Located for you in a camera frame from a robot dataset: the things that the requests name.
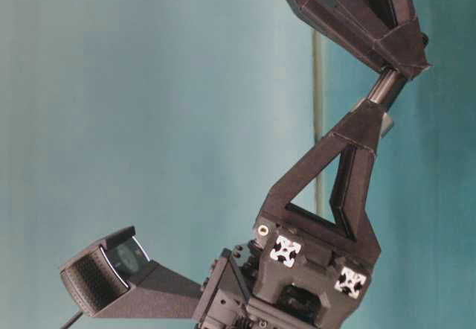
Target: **teal wall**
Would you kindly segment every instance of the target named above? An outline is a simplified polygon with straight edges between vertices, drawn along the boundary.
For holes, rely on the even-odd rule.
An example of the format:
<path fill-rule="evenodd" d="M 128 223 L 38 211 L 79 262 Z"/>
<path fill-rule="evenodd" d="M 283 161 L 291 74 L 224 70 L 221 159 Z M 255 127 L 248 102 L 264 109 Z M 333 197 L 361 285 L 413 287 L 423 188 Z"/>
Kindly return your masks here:
<path fill-rule="evenodd" d="M 0 16 L 0 328 L 58 328 L 77 308 L 57 267 L 131 224 L 201 282 L 312 145 L 311 31 L 284 0 L 0 0 Z"/>
<path fill-rule="evenodd" d="M 414 0 L 434 67 L 390 111 L 367 212 L 382 246 L 345 328 L 473 328 L 476 322 L 476 0 Z M 323 42 L 324 128 L 376 74 Z M 324 181 L 329 192 L 330 176 Z"/>

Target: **hole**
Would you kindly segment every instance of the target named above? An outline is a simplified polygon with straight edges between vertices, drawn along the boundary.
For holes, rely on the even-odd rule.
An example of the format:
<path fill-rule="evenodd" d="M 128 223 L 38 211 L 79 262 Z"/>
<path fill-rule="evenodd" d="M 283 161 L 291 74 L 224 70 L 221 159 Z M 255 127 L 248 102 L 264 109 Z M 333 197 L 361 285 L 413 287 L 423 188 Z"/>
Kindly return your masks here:
<path fill-rule="evenodd" d="M 261 225 L 260 227 L 258 227 L 258 233 L 261 236 L 267 236 L 269 233 L 268 226 Z"/>

